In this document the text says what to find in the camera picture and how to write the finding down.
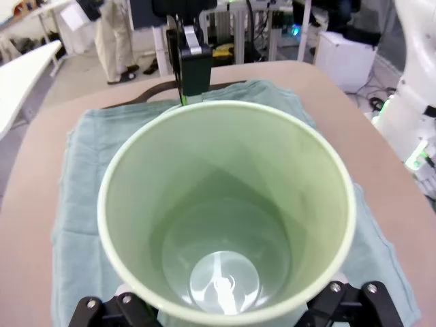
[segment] white box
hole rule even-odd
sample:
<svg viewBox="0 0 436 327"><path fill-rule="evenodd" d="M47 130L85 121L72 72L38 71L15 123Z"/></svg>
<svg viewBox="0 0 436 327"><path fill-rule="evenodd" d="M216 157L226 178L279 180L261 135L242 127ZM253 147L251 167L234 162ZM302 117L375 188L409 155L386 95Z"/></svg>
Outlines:
<svg viewBox="0 0 436 327"><path fill-rule="evenodd" d="M356 92L365 85L377 47L345 39L342 34L321 32L315 66L344 92Z"/></svg>

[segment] person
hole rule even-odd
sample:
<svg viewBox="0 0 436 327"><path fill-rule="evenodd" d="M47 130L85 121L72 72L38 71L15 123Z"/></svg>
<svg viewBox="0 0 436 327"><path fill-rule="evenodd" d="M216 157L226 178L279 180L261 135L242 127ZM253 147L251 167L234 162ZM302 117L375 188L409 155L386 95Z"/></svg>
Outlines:
<svg viewBox="0 0 436 327"><path fill-rule="evenodd" d="M122 0L106 0L95 26L95 47L109 85L136 78L127 12Z"/></svg>

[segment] paper cup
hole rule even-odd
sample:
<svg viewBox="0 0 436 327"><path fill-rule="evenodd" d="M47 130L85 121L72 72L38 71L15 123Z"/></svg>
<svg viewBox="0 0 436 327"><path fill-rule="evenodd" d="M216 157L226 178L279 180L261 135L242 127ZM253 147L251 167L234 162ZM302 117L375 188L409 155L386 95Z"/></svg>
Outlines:
<svg viewBox="0 0 436 327"><path fill-rule="evenodd" d="M303 305L340 269L356 204L314 129L267 106L205 102L158 117L117 152L98 226L114 269L183 320L243 325Z"/></svg>

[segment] white desk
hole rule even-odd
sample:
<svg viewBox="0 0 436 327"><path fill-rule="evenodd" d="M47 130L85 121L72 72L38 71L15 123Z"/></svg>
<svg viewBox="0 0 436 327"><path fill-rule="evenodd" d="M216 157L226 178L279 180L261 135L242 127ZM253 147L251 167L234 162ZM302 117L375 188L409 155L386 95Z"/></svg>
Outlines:
<svg viewBox="0 0 436 327"><path fill-rule="evenodd" d="M34 17L38 17L38 19L40 20L40 24L42 27L42 31L44 32L44 39L46 40L46 44L50 43L50 40L48 38L48 32L46 29L46 26L44 25L44 20L42 18L42 15L45 14L46 12L50 12L50 15L52 16L53 22L54 22L54 26L56 27L57 32L59 33L59 37L61 38L62 41L62 35L61 35L61 30L59 28L59 24L57 22L57 18L56 18L56 14L55 9L58 7L63 7L66 6L67 4L71 3L73 0L54 0L50 3L47 3L46 5L43 5L35 10L33 10L28 17L29 18L34 18ZM59 68L61 67L63 61L65 58L61 58L60 60L56 59L56 55L54 54L52 56L52 61L54 64L54 69L51 72L50 76L54 77L56 75L56 73L59 71Z"/></svg>
<svg viewBox="0 0 436 327"><path fill-rule="evenodd" d="M55 41L0 67L0 140L10 130L23 102L62 44Z"/></svg>

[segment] yellow object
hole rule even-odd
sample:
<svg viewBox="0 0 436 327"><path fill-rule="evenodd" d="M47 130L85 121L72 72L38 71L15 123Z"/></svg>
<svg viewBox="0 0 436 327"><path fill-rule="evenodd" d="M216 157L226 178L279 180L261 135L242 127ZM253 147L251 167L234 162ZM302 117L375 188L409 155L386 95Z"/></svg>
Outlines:
<svg viewBox="0 0 436 327"><path fill-rule="evenodd" d="M233 54L234 54L234 44L233 43L223 44L222 46L218 46L213 51L214 58L231 57L231 56L233 56Z"/></svg>

